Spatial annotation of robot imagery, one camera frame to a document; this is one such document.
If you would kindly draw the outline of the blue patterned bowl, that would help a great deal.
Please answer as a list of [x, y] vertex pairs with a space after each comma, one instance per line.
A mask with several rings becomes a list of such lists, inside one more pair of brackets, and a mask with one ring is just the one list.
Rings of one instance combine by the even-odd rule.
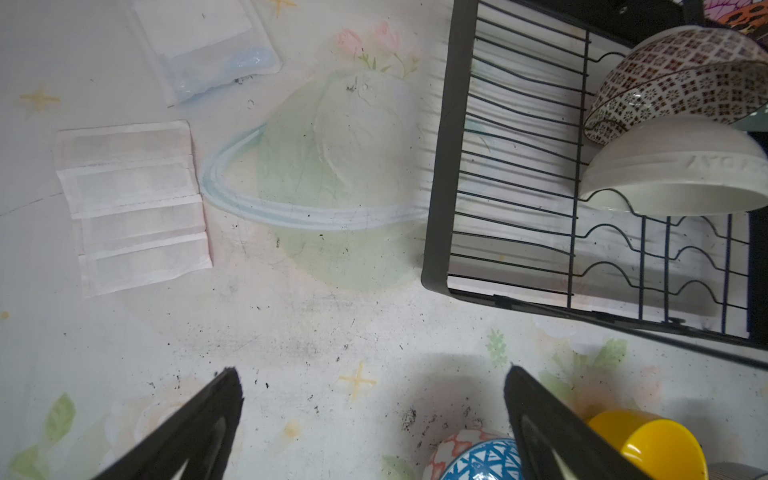
[[436, 447], [422, 474], [424, 480], [523, 478], [512, 437], [481, 428], [462, 429]]

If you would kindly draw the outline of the mint green bowl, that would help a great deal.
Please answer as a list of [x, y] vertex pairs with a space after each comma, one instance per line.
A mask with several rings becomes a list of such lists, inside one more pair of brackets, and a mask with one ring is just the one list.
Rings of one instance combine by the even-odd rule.
[[738, 120], [733, 126], [746, 132], [767, 132], [768, 131], [768, 105], [764, 105], [759, 110], [749, 114], [743, 119]]

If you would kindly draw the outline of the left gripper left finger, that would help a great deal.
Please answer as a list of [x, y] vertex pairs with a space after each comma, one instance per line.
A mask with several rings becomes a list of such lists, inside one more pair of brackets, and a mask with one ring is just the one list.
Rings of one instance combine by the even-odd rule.
[[221, 479], [244, 403], [237, 370], [219, 373], [99, 479]]

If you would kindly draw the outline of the black white patterned bowl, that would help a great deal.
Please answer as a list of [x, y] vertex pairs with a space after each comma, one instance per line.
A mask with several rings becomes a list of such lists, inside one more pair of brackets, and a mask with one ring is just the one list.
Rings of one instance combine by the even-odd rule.
[[733, 124], [766, 103], [766, 49], [733, 30], [675, 27], [641, 42], [608, 73], [584, 134], [606, 145], [646, 120], [683, 114]]

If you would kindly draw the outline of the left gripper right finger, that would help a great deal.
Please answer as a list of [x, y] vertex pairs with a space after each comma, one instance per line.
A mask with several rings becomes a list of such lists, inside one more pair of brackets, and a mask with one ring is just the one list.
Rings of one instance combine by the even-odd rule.
[[646, 479], [520, 366], [504, 399], [526, 479]]

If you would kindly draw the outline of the yellow bowl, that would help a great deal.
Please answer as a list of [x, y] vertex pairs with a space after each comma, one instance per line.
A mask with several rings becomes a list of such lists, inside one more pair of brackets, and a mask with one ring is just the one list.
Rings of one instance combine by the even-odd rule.
[[587, 424], [653, 479], [709, 478], [700, 443], [676, 421], [639, 410], [608, 410]]

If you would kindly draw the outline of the cream white bowl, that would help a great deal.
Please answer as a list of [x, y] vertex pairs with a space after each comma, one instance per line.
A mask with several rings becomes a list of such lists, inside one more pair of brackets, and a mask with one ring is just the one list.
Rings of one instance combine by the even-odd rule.
[[644, 121], [604, 146], [579, 199], [644, 216], [706, 216], [767, 205], [767, 154], [747, 133], [701, 116]]

